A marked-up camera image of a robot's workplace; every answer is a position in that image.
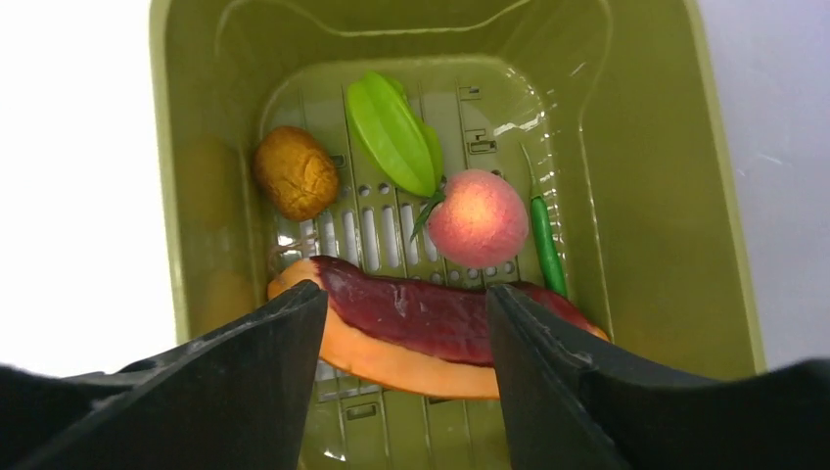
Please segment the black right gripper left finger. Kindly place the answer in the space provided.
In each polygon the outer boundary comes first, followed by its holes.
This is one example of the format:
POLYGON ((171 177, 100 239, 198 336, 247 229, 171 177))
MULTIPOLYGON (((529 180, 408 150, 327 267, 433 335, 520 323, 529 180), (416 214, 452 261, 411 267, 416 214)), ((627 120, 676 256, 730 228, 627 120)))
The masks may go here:
POLYGON ((327 294, 303 281, 118 372, 1 369, 5 469, 294 469, 327 294))

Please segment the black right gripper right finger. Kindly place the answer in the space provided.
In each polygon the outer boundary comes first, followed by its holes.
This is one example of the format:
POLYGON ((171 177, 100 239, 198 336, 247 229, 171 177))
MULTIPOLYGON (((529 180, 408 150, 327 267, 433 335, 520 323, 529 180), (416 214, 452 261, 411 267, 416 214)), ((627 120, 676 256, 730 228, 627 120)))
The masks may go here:
POLYGON ((717 381, 628 352, 518 289, 486 292, 515 469, 825 469, 829 362, 717 381))

